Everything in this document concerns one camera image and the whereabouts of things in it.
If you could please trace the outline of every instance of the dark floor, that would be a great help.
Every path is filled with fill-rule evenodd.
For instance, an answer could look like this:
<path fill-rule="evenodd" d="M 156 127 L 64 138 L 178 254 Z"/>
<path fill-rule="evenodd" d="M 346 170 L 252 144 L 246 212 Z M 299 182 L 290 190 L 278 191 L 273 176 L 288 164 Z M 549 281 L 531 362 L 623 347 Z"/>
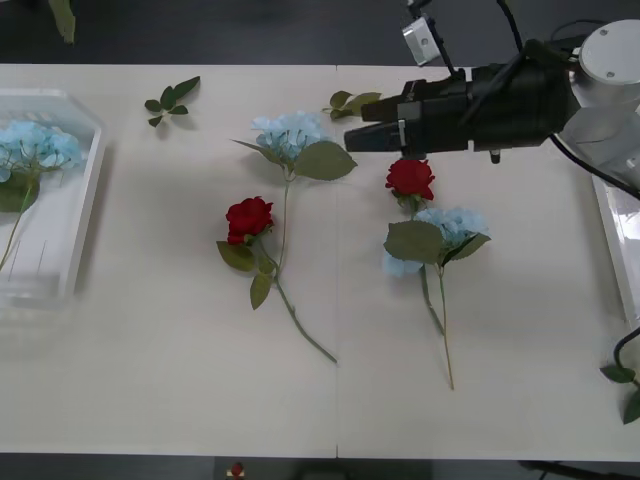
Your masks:
<path fill-rule="evenodd" d="M 75 0 L 76 45 L 47 8 L 0 4 L 0 62 L 411 65 L 406 0 Z M 640 18 L 640 0 L 510 0 L 525 38 L 578 18 Z M 509 59 L 514 45 L 495 0 L 433 0 L 454 63 Z M 581 33 L 584 26 L 568 29 Z"/>
<path fill-rule="evenodd" d="M 22 0 L 34 3 L 35 0 Z M 35 3 L 45 4 L 45 0 Z M 640 18 L 640 0 L 510 0 L 525 38 L 548 39 L 579 18 Z M 76 45 L 46 8 L 0 4 L 2 63 L 412 65 L 401 35 L 406 0 L 76 0 Z M 495 0 L 434 0 L 454 63 L 502 62 L 515 52 Z M 589 26 L 567 29 L 567 35 Z M 234 459 L 0 455 L 0 480 L 220 480 Z M 317 462 L 245 459 L 248 480 L 295 477 L 301 468 L 347 468 L 376 480 L 535 480 L 516 462 Z M 640 476 L 640 464 L 590 465 Z M 548 476 L 547 480 L 559 477 Z"/>

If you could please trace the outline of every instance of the loose leaf sprig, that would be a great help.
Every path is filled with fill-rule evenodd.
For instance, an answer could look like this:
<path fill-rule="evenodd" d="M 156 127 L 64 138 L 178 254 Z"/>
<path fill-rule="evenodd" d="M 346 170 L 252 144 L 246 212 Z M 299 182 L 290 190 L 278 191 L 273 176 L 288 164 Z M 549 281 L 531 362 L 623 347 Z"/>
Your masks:
<path fill-rule="evenodd" d="M 148 120 L 149 125 L 157 127 L 162 122 L 165 115 L 187 115 L 189 110 L 184 105 L 177 105 L 189 92 L 191 92 L 200 83 L 200 77 L 194 77 L 185 82 L 179 83 L 175 87 L 168 86 L 162 92 L 160 100 L 147 100 L 144 106 L 147 110 L 154 114 L 160 114 Z"/>
<path fill-rule="evenodd" d="M 629 397 L 622 413 L 622 423 L 627 425 L 640 418 L 640 382 L 636 380 L 636 372 L 624 365 L 610 364 L 600 372 L 614 383 L 632 384 L 636 391 Z"/>
<path fill-rule="evenodd" d="M 377 102 L 381 96 L 381 93 L 367 92 L 357 95 L 347 102 L 349 98 L 353 97 L 353 94 L 340 90 L 331 96 L 329 100 L 331 107 L 323 108 L 322 111 L 329 113 L 331 120 L 338 120 L 349 116 L 360 117 L 362 116 L 362 106 L 367 103 Z"/>

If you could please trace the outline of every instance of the flower stem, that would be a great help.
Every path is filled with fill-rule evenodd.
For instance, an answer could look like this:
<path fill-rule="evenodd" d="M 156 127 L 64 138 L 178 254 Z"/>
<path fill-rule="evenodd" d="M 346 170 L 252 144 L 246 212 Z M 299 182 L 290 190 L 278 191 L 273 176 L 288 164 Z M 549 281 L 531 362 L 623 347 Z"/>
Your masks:
<path fill-rule="evenodd" d="M 427 283 L 427 268 L 425 265 L 420 267 L 420 282 L 422 283 L 422 295 L 424 296 L 424 301 L 427 304 L 427 308 L 429 309 L 429 313 L 431 314 L 431 318 L 433 319 L 433 323 L 436 325 L 436 328 L 440 332 L 440 335 L 444 335 L 444 327 L 442 326 L 442 322 L 438 317 L 438 314 L 433 308 L 433 304 L 431 303 L 431 299 L 429 298 L 429 284 Z"/>
<path fill-rule="evenodd" d="M 287 244 L 287 197 L 289 196 L 289 185 L 292 180 L 285 178 L 286 184 L 284 187 L 284 216 L 282 219 L 282 250 L 280 251 L 280 259 L 278 260 L 278 269 L 282 268 L 282 260 L 284 259 L 284 249 Z"/>
<path fill-rule="evenodd" d="M 273 276 L 273 283 L 276 284 L 276 288 L 278 289 L 278 292 L 280 292 L 280 296 L 282 297 L 282 301 L 284 302 L 284 306 L 287 307 L 287 311 L 289 312 L 289 315 L 291 315 L 291 319 L 293 320 L 293 323 L 296 325 L 298 331 L 302 334 L 302 336 L 304 338 L 307 339 L 307 341 L 311 345 L 316 347 L 320 351 L 320 353 L 322 353 L 325 357 L 327 357 L 333 363 L 337 364 L 338 360 L 336 360 L 336 358 L 333 355 L 331 355 L 324 348 L 322 348 L 322 346 L 318 342 L 316 342 L 313 338 L 311 338 L 311 336 L 306 332 L 306 330 L 304 329 L 304 327 L 302 326 L 302 324 L 298 320 L 298 317 L 296 315 L 296 309 L 289 303 L 289 299 L 287 298 L 287 295 L 284 293 L 284 290 L 282 289 L 282 284 L 280 283 L 280 273 L 281 273 L 280 266 L 275 262 L 275 260 L 273 258 L 271 258 L 271 256 L 269 256 L 269 254 L 265 250 L 264 245 L 262 244 L 262 241 L 260 239 L 258 239 L 258 246 L 260 247 L 260 250 L 262 251 L 264 256 L 267 257 L 269 259 L 269 261 L 275 267 L 276 273 Z"/>
<path fill-rule="evenodd" d="M 438 277 L 440 277 L 440 293 L 442 294 L 442 312 L 444 314 L 444 351 L 447 354 L 447 368 L 449 370 L 449 385 L 451 386 L 451 390 L 455 390 L 455 386 L 453 384 L 453 370 L 451 369 L 451 356 L 449 355 L 449 337 L 447 336 L 447 303 L 444 298 L 444 282 L 442 279 L 444 278 L 444 269 L 438 270 Z"/>
<path fill-rule="evenodd" d="M 29 202 L 29 196 L 31 195 L 31 190 L 33 189 L 33 182 L 29 181 L 29 188 L 27 188 L 27 194 L 24 196 L 24 200 L 22 200 L 22 206 L 20 207 L 20 213 L 18 214 L 18 218 L 16 219 L 16 223 L 13 224 L 13 229 L 11 230 L 11 235 L 9 236 L 9 242 L 7 242 L 7 248 L 4 250 L 4 255 L 2 256 L 2 260 L 0 260 L 0 271 L 4 268 L 7 263 L 7 259 L 9 257 L 9 251 L 11 250 L 11 244 L 13 243 L 13 236 L 16 234 L 16 229 L 18 228 L 18 224 L 20 223 L 20 219 L 22 218 L 22 214 L 27 208 L 27 203 Z"/>

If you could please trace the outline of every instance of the blue hydrangea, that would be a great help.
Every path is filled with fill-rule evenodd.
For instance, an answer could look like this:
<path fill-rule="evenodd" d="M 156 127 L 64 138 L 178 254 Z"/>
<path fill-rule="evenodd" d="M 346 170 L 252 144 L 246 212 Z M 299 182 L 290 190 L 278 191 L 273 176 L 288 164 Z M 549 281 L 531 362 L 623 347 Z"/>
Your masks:
<path fill-rule="evenodd" d="M 459 247 L 475 234 L 482 233 L 489 236 L 489 227 L 485 218 L 479 213 L 464 208 L 452 210 L 427 208 L 418 212 L 415 220 L 430 223 L 440 229 L 444 240 L 442 245 L 444 251 Z M 421 266 L 418 262 L 398 260 L 386 250 L 384 251 L 382 268 L 385 273 L 402 277 L 407 273 L 416 273 Z"/>
<path fill-rule="evenodd" d="M 445 250 L 459 247 L 465 240 L 477 233 L 489 236 L 489 227 L 485 218 L 479 213 L 464 208 L 451 210 L 427 208 L 418 212 L 415 219 L 430 223 L 440 229 Z"/>
<path fill-rule="evenodd" d="M 281 115 L 275 120 L 259 117 L 251 128 L 263 131 L 256 139 L 258 145 L 290 161 L 294 161 L 303 148 L 321 140 L 330 140 L 320 125 L 318 115 L 302 111 Z"/>
<path fill-rule="evenodd" d="M 82 162 L 80 144 L 73 135 L 28 121 L 12 121 L 0 130 L 0 182 L 6 182 L 12 170 L 67 170 Z"/>

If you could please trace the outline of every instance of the white tray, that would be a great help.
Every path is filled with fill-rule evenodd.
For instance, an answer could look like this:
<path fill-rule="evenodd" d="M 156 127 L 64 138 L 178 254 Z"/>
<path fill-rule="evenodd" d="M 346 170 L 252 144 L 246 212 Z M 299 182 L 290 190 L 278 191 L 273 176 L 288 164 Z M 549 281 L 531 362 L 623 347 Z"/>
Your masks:
<path fill-rule="evenodd" d="M 640 202 L 593 177 L 625 317 L 640 319 Z"/>
<path fill-rule="evenodd" d="M 23 215 L 7 264 L 0 272 L 0 307 L 50 309 L 73 294 L 104 153 L 102 122 L 59 90 L 0 89 L 0 127 L 33 120 L 59 127 L 80 142 L 86 165 L 54 172 Z M 0 250 L 17 214 L 0 213 Z"/>

